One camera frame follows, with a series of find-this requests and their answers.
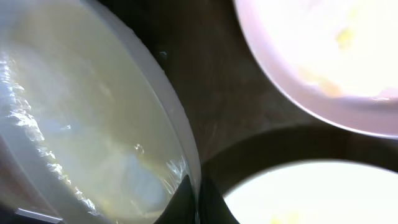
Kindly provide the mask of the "pink plate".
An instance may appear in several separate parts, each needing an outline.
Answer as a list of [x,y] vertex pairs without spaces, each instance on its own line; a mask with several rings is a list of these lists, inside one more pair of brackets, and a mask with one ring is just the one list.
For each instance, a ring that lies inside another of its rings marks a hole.
[[397,0],[237,0],[256,62],[308,114],[397,137]]

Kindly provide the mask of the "white plate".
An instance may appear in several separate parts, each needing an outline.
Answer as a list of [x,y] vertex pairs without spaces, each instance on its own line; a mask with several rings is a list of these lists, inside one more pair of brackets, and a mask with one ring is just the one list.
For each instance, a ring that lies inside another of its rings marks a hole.
[[358,162],[274,166],[223,198],[239,223],[397,223],[397,173]]

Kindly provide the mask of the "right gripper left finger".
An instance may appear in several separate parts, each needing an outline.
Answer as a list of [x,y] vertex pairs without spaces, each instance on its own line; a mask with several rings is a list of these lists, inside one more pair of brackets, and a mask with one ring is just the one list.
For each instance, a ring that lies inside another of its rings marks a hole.
[[154,224],[196,224],[196,203],[190,178],[186,175],[169,204]]

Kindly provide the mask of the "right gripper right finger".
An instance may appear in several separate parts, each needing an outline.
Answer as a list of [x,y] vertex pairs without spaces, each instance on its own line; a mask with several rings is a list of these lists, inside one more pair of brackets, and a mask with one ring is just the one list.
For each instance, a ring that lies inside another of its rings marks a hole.
[[201,179],[198,213],[201,224],[239,224],[208,176]]

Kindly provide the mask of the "grey plate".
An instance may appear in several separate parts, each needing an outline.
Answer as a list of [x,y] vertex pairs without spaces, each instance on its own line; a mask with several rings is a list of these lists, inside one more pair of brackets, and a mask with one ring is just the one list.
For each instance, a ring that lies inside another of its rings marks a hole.
[[1,222],[154,223],[200,162],[164,71],[97,1],[1,2]]

